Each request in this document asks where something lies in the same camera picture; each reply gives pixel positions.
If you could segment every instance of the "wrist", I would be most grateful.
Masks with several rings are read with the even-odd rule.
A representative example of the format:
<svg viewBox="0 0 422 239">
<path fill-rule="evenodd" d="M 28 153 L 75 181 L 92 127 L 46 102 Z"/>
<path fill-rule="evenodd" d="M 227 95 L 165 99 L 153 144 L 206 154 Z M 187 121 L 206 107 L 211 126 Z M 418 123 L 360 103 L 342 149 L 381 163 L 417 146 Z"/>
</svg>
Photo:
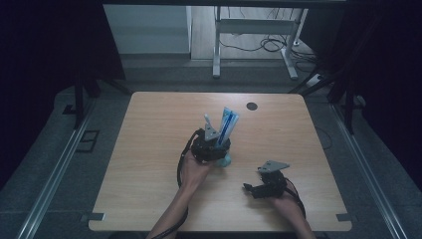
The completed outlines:
<svg viewBox="0 0 422 239">
<path fill-rule="evenodd" d="M 315 235 L 305 217 L 302 215 L 289 218 L 288 221 L 294 228 L 298 239 L 315 239 Z"/>
<path fill-rule="evenodd" d="M 177 191 L 178 194 L 183 195 L 184 197 L 188 197 L 189 199 L 192 198 L 193 194 L 195 194 L 196 187 L 190 185 L 181 185 L 179 190 Z"/>
</svg>

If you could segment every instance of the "human hand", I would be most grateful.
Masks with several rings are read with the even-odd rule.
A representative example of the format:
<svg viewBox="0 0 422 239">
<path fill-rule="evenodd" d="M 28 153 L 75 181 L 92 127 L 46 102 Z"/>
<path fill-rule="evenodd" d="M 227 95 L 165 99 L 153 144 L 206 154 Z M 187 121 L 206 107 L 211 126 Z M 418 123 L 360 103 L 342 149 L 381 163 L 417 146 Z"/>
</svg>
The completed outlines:
<svg viewBox="0 0 422 239">
<path fill-rule="evenodd" d="M 287 180 L 287 188 L 298 194 L 292 183 Z M 270 197 L 269 200 L 281 216 L 286 218 L 295 229 L 298 239 L 316 239 L 310 224 L 305 219 L 304 214 L 297 201 L 290 193 L 283 193 L 281 197 Z"/>
<path fill-rule="evenodd" d="M 207 177 L 212 165 L 213 162 L 198 162 L 192 152 L 187 151 L 181 170 L 181 187 L 196 190 Z"/>
<path fill-rule="evenodd" d="M 295 187 L 292 183 L 287 180 L 287 188 L 290 189 L 292 192 L 297 193 Z M 301 208 L 299 207 L 295 198 L 288 192 L 283 193 L 280 197 L 270 197 L 267 198 L 271 204 L 274 205 L 276 210 L 280 213 L 281 216 L 286 218 L 291 223 L 295 220 L 305 219 Z"/>
</svg>

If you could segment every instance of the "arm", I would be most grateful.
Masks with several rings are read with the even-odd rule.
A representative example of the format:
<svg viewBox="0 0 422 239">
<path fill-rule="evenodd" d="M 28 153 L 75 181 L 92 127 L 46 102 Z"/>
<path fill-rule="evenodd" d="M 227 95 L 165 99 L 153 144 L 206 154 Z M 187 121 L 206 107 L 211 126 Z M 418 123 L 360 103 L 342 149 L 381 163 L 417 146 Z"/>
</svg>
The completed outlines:
<svg viewBox="0 0 422 239">
<path fill-rule="evenodd" d="M 295 191 L 295 188 L 288 181 L 288 188 Z M 316 239 L 307 219 L 302 214 L 294 197 L 289 193 L 284 193 L 279 198 L 271 197 L 270 202 L 276 207 L 276 210 L 285 217 L 295 230 L 298 239 Z"/>
<path fill-rule="evenodd" d="M 167 230 L 182 218 L 196 189 L 205 180 L 211 167 L 212 163 L 202 164 L 197 162 L 190 150 L 186 153 L 181 171 L 182 185 L 174 196 L 173 201 L 149 232 L 147 239 L 153 238 Z M 176 233 L 177 231 L 174 231 L 166 238 L 175 238 Z"/>
</svg>

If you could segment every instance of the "white wall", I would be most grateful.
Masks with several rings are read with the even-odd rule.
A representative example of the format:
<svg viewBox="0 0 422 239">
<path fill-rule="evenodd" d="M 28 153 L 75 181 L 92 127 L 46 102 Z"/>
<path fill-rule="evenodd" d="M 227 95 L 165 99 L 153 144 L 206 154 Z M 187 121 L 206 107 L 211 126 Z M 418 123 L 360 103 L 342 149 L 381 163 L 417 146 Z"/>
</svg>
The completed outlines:
<svg viewBox="0 0 422 239">
<path fill-rule="evenodd" d="M 190 53 L 190 6 L 104 8 L 120 54 Z"/>
</svg>

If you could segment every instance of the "black cable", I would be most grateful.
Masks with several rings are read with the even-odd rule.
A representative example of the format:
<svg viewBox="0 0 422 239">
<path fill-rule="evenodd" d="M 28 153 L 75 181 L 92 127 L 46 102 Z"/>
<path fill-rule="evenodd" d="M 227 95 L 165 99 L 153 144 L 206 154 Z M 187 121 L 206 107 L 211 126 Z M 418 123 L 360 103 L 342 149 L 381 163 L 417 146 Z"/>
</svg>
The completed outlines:
<svg viewBox="0 0 422 239">
<path fill-rule="evenodd" d="M 267 15 L 267 19 L 269 19 L 270 18 L 270 15 L 271 15 L 271 13 L 272 12 L 274 12 L 275 11 L 275 8 L 273 8 L 269 13 L 268 13 L 268 15 Z"/>
<path fill-rule="evenodd" d="M 285 11 L 286 11 L 286 8 L 283 8 L 283 12 L 282 12 L 282 20 L 283 20 L 283 18 L 285 18 Z"/>
<path fill-rule="evenodd" d="M 291 191 L 287 187 L 285 188 L 285 191 L 289 192 L 289 194 L 291 194 L 295 198 L 296 202 L 298 203 L 299 208 L 301 208 L 301 211 L 304 214 L 304 217 L 307 218 L 305 206 L 302 203 L 301 198 L 299 197 L 298 190 L 295 188 L 295 185 L 288 178 L 285 177 L 285 180 L 288 181 L 292 185 L 292 187 L 293 187 L 293 189 L 295 190 L 296 193 L 294 193 L 293 191 Z"/>
<path fill-rule="evenodd" d="M 292 8 L 291 17 L 289 18 L 289 20 L 292 20 L 293 11 L 295 11 L 295 8 Z"/>
<path fill-rule="evenodd" d="M 329 139 L 328 146 L 323 146 L 322 149 L 326 150 L 326 149 L 331 148 L 332 147 L 332 138 L 331 138 L 331 136 L 325 130 L 323 130 L 322 128 L 320 128 L 318 126 L 316 126 L 316 130 L 322 131 L 326 135 L 326 137 Z"/>
<path fill-rule="evenodd" d="M 187 141 L 185 148 L 183 149 L 182 153 L 180 154 L 180 159 L 179 159 L 179 163 L 177 164 L 177 185 L 180 187 L 182 185 L 182 180 L 180 177 L 180 173 L 182 171 L 183 168 L 183 161 L 184 161 L 184 156 L 186 155 L 187 151 L 190 148 L 190 145 L 192 144 L 192 140 L 193 138 L 199 134 L 199 131 L 201 129 L 196 130 L 192 136 L 190 137 L 190 139 Z M 186 208 L 182 218 L 180 218 L 180 220 L 174 224 L 172 227 L 168 228 L 167 230 L 161 232 L 160 234 L 154 236 L 152 239 L 161 239 L 164 238 L 168 235 L 170 235 L 171 233 L 173 233 L 174 231 L 176 231 L 181 225 L 183 225 L 183 223 L 186 221 L 187 215 L 189 214 L 189 210 L 188 208 Z"/>
<path fill-rule="evenodd" d="M 301 71 L 301 72 L 305 72 L 305 73 L 311 73 L 312 71 L 306 71 L 306 70 L 302 69 L 302 68 L 299 66 L 299 64 L 300 64 L 300 63 L 311 63 L 311 64 L 317 64 L 317 63 L 314 63 L 314 62 L 309 62 L 309 61 L 304 61 L 304 62 L 295 62 L 295 68 L 297 68 L 299 71 Z"/>
<path fill-rule="evenodd" d="M 242 14 L 243 18 L 246 18 L 245 14 L 243 14 L 243 12 L 242 12 L 242 7 L 239 7 L 239 10 L 240 10 L 240 14 Z"/>
<path fill-rule="evenodd" d="M 287 38 L 283 35 L 280 35 L 280 37 L 283 38 L 283 45 L 287 46 L 287 42 L 288 42 Z M 315 56 L 316 54 L 314 54 L 314 53 L 302 53 L 302 52 L 297 52 L 297 51 L 292 49 L 292 54 L 293 54 L 293 57 L 296 57 L 296 58 L 302 59 L 302 60 L 307 60 L 307 61 L 311 61 L 311 62 L 314 62 L 314 61 L 317 60 L 317 58 L 308 57 L 308 56 Z"/>
<path fill-rule="evenodd" d="M 270 35 L 267 35 L 266 38 L 261 40 L 260 47 L 256 48 L 256 49 L 244 49 L 244 48 L 240 48 L 240 47 L 236 47 L 236 46 L 226 45 L 226 44 L 222 43 L 221 40 L 220 40 L 220 44 L 223 45 L 224 47 L 234 48 L 234 49 L 238 49 L 238 50 L 245 51 L 245 52 L 255 52 L 255 51 L 258 51 L 260 49 L 264 49 L 267 52 L 279 52 L 283 48 L 283 46 L 286 46 L 286 43 L 284 43 L 281 40 L 275 39 L 275 38 L 270 38 Z M 276 47 L 276 49 L 268 48 L 267 47 L 268 44 L 273 44 Z"/>
<path fill-rule="evenodd" d="M 295 88 L 289 91 L 289 94 L 296 94 L 304 85 L 307 84 L 308 81 L 310 81 L 313 78 L 313 76 L 317 73 L 317 71 L 318 71 L 318 67 L 315 66 L 313 71 L 310 72 L 310 74 L 303 81 L 301 81 Z"/>
<path fill-rule="evenodd" d="M 292 50 L 292 57 L 295 58 L 295 59 L 298 59 L 298 60 L 305 60 L 305 61 L 310 62 L 310 63 L 317 63 L 318 62 L 317 58 L 302 56 L 301 53 L 298 53 L 294 50 Z"/>
<path fill-rule="evenodd" d="M 276 20 L 276 19 L 277 19 L 277 17 L 279 16 L 279 12 L 280 12 L 280 8 L 278 8 L 278 9 L 277 9 L 276 16 L 274 17 L 274 19 L 275 19 L 275 20 Z"/>
</svg>

